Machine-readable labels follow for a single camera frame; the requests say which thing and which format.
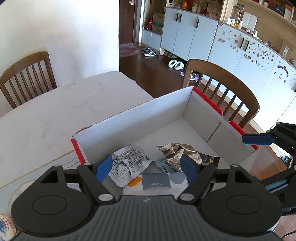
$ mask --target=crumpled foil wrapper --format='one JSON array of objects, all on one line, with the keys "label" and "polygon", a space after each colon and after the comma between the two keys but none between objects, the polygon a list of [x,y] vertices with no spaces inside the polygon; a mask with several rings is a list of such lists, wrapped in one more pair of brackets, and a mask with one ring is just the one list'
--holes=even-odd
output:
[{"label": "crumpled foil wrapper", "polygon": [[180,166],[180,159],[183,154],[188,155],[192,160],[194,160],[198,164],[201,164],[203,162],[214,163],[216,160],[219,161],[220,159],[219,157],[212,157],[209,155],[199,153],[191,145],[187,144],[171,142],[165,146],[157,146],[157,148],[161,150],[167,158],[165,163],[178,172],[183,172]]}]

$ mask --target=doorway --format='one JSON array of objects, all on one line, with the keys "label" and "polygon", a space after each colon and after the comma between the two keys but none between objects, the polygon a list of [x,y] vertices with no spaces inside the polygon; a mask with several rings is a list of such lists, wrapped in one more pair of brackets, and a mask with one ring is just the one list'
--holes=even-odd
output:
[{"label": "doorway", "polygon": [[119,0],[119,44],[135,43],[138,0]]}]

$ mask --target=wooden chair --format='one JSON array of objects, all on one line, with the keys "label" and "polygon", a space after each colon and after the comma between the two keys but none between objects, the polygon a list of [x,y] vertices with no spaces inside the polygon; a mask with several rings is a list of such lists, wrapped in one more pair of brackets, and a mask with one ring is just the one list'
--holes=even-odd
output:
[{"label": "wooden chair", "polygon": [[[44,66],[47,70],[47,75],[44,75],[42,70],[42,66]],[[39,73],[36,72],[35,66],[39,68]],[[26,69],[27,75],[24,76],[23,72]],[[35,80],[32,79],[30,71],[33,72]],[[18,61],[14,65],[12,65],[5,73],[0,77],[0,89],[6,97],[7,101],[14,109],[17,107],[15,100],[19,102],[19,104],[23,104],[30,99],[35,98],[38,95],[43,94],[51,89],[55,89],[57,87],[54,75],[52,72],[52,67],[50,65],[49,55],[47,52],[39,52],[31,54]]]},{"label": "wooden chair", "polygon": [[216,94],[218,93],[218,90],[221,85],[226,87],[226,90],[224,91],[222,97],[217,103],[217,106],[221,106],[223,103],[227,93],[229,91],[232,91],[234,93],[233,98],[230,100],[230,102],[227,104],[226,108],[223,110],[223,116],[225,117],[227,112],[230,110],[231,105],[233,104],[236,97],[238,97],[241,100],[240,105],[235,109],[235,111],[232,113],[228,121],[232,121],[234,117],[237,115],[243,104],[246,105],[246,107],[249,109],[249,111],[246,113],[246,115],[243,117],[243,119],[238,123],[238,125],[241,128],[244,128],[252,119],[253,117],[258,113],[260,107],[259,103],[252,93],[252,91],[237,77],[235,77],[233,74],[229,73],[227,70],[221,68],[218,65],[215,65],[211,62],[207,62],[204,60],[199,59],[190,59],[187,62],[185,72],[184,72],[184,78],[181,85],[181,88],[185,88],[189,85],[190,77],[192,75],[193,71],[197,71],[201,73],[197,83],[196,87],[198,88],[203,75],[207,75],[210,77],[209,81],[207,82],[204,90],[202,91],[204,94],[208,91],[212,80],[218,81],[217,87],[214,89],[212,95],[210,96],[210,99],[213,100]]}]

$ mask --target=dark wooden door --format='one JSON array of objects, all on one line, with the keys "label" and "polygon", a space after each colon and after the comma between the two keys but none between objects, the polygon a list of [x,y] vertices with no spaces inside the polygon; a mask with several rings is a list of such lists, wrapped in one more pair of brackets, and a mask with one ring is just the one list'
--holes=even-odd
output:
[{"label": "dark wooden door", "polygon": [[133,42],[136,1],[119,0],[119,44]]}]

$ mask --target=gray paper card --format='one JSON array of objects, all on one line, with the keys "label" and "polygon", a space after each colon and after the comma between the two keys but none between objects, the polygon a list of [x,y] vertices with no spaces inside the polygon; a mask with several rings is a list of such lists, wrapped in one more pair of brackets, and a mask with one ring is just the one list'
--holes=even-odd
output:
[{"label": "gray paper card", "polygon": [[170,188],[170,179],[166,173],[142,174],[143,190],[154,187]]}]

